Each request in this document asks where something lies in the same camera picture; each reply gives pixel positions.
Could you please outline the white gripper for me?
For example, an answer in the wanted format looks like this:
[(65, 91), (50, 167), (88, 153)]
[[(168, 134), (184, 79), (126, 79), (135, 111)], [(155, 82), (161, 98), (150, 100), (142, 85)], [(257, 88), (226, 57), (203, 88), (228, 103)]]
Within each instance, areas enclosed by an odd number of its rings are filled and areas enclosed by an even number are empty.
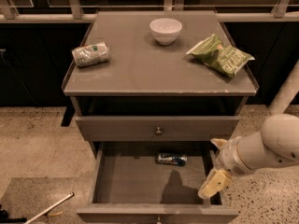
[(253, 171), (241, 160), (238, 154), (240, 136), (233, 139), (212, 138), (210, 142), (218, 149), (215, 167), (198, 190), (201, 199), (209, 199), (232, 183), (233, 176), (251, 175)]

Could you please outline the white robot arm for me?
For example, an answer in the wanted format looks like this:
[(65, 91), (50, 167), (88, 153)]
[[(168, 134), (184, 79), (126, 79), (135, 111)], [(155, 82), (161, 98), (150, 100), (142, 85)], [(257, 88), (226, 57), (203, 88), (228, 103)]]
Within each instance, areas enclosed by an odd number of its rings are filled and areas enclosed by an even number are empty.
[(200, 198), (208, 199), (227, 188), (235, 176), (299, 164), (299, 118), (285, 112), (298, 92), (299, 63), (269, 106), (271, 116), (263, 122), (260, 131), (229, 140), (211, 140), (218, 152), (214, 167), (198, 191)]

